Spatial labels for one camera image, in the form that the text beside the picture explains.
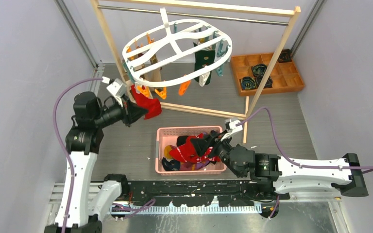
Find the plain red sock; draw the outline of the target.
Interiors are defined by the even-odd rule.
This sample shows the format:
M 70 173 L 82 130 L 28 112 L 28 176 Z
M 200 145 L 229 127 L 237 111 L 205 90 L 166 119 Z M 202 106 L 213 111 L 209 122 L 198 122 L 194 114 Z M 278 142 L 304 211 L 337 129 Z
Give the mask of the plain red sock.
M 147 114 L 144 116 L 144 120 L 157 117 L 162 113 L 161 102 L 158 99 L 149 99 L 137 93 L 134 85 L 131 85 L 131 93 L 137 105 L 148 110 Z

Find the red patterned white dot sock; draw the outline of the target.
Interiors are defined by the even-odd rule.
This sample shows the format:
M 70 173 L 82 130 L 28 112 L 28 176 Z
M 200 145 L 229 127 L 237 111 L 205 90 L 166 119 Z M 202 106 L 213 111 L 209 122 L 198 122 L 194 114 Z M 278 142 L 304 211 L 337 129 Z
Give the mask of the red patterned white dot sock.
M 189 162 L 191 157 L 188 147 L 185 144 L 172 149 L 169 155 L 174 160 L 182 163 Z

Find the yellow maroon striped sock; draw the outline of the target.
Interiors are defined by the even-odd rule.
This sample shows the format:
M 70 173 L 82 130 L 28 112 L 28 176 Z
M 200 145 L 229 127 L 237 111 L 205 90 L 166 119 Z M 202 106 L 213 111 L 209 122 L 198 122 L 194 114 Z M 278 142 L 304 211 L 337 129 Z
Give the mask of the yellow maroon striped sock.
M 164 157 L 167 159 L 167 160 L 172 160 L 173 158 L 169 155 L 169 152 L 176 148 L 175 146 L 172 146 L 172 145 L 168 145 L 164 148 Z M 179 171 L 194 171 L 194 170 L 200 170 L 202 169 L 203 167 L 207 166 L 210 162 L 207 161 L 207 162 L 198 162 L 198 163 L 191 163 L 191 162 L 185 162 L 185 163 L 181 163 L 181 166 L 180 166 L 180 169 Z

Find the navy santa sock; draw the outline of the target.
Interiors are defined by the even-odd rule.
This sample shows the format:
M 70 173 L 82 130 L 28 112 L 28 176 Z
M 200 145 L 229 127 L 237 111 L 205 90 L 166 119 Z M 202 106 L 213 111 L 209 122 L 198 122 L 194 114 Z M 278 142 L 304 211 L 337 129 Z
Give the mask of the navy santa sock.
M 167 160 L 165 157 L 162 158 L 161 164 L 165 171 L 179 171 L 181 163 L 177 160 Z

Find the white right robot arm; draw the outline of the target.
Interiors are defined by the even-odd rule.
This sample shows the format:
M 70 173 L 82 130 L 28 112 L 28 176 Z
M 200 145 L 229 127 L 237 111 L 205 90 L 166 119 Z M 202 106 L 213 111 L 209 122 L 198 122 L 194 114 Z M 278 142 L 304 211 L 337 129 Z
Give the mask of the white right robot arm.
M 258 184 L 258 194 L 264 199 L 298 191 L 337 190 L 345 197 L 369 195 L 364 168 L 355 153 L 333 160 L 294 159 L 255 152 L 239 144 L 231 146 L 229 139 L 221 140 L 215 131 L 193 138 L 191 143 L 200 157 L 217 157 L 236 177 Z

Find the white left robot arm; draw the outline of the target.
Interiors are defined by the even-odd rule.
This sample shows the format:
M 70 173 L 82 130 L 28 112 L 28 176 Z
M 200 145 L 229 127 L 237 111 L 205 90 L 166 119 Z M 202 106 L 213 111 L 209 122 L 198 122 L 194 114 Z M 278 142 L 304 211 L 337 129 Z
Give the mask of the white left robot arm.
M 123 96 L 123 104 L 116 100 L 102 105 L 93 92 L 75 96 L 73 126 L 66 136 L 67 176 L 61 205 L 53 224 L 46 233 L 100 233 L 102 223 L 115 200 L 129 197 L 125 175 L 108 174 L 100 191 L 89 200 L 91 176 L 103 139 L 103 128 L 121 121 L 130 126 L 147 114 L 148 110 Z

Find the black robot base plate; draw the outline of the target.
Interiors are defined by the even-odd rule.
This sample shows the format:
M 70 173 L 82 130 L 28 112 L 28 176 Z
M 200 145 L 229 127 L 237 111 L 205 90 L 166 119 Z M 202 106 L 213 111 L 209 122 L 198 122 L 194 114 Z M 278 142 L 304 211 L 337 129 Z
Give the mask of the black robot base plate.
M 156 180 L 128 181 L 116 201 L 143 205 L 151 199 L 155 207 L 209 206 L 217 200 L 221 207 L 250 206 L 255 201 L 273 202 L 277 194 L 271 184 L 246 180 Z

